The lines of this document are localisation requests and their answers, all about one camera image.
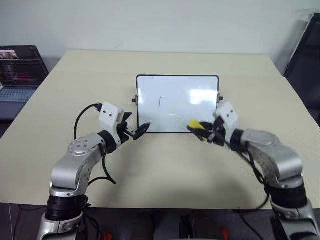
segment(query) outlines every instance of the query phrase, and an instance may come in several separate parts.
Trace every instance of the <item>whiteboard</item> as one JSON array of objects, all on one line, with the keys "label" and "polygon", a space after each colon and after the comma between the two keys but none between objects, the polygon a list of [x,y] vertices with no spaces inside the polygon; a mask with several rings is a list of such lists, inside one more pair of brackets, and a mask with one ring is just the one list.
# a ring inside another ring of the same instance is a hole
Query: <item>whiteboard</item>
[{"label": "whiteboard", "polygon": [[186,133],[192,119],[213,122],[217,109],[216,75],[138,75],[138,126],[149,133]]}]

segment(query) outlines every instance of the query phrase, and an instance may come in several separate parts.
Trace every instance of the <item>whiteboard frame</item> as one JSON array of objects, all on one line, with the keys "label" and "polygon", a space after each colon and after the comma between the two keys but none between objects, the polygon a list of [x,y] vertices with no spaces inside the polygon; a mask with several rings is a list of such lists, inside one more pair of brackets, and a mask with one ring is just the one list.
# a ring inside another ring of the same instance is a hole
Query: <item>whiteboard frame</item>
[{"label": "whiteboard frame", "polygon": [[[138,100],[138,78],[139,77],[216,77],[217,78],[217,96],[216,96],[216,107],[218,107],[219,104],[219,98],[220,98],[220,92],[219,92],[219,85],[220,85],[220,78],[218,75],[162,75],[162,74],[139,74],[135,78],[135,84],[136,84],[136,95],[135,95],[135,101],[136,101],[136,112],[137,112],[137,127],[139,128],[139,100]],[[147,134],[186,134],[191,133],[187,130],[187,126],[185,127],[185,131],[147,131]]]}]

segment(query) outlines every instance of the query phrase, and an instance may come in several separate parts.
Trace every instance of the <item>tabletop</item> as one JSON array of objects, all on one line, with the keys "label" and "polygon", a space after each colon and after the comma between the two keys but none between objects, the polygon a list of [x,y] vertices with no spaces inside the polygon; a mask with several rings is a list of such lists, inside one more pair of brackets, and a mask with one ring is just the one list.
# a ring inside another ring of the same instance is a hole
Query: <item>tabletop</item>
[{"label": "tabletop", "polygon": [[[86,106],[115,104],[133,112],[128,123],[136,128],[131,99],[140,74],[218,75],[240,128],[272,132],[303,156],[307,195],[320,207],[319,127],[268,56],[87,50],[64,55],[0,140],[0,202],[47,203],[52,169]],[[78,136],[99,132],[98,117],[86,112]],[[106,165],[117,184],[89,186],[93,207],[248,209],[265,198],[242,159],[189,133],[148,133],[108,155]],[[100,162],[91,179],[103,175]]]}]

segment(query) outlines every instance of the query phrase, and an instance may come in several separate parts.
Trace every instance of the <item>white wall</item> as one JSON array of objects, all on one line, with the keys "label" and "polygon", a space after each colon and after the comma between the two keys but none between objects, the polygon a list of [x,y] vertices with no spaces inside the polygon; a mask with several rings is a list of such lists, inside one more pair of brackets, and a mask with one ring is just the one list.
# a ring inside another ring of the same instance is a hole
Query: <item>white wall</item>
[{"label": "white wall", "polygon": [[0,0],[0,45],[268,54],[284,72],[320,0]]}]

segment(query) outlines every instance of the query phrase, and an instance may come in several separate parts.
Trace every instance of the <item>laptop screen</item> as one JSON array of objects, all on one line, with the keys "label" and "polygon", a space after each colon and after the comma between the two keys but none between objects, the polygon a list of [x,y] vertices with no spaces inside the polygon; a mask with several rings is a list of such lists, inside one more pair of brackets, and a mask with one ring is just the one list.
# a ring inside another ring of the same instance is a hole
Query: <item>laptop screen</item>
[{"label": "laptop screen", "polygon": [[36,46],[0,46],[0,82],[3,86],[39,86],[48,69]]}]

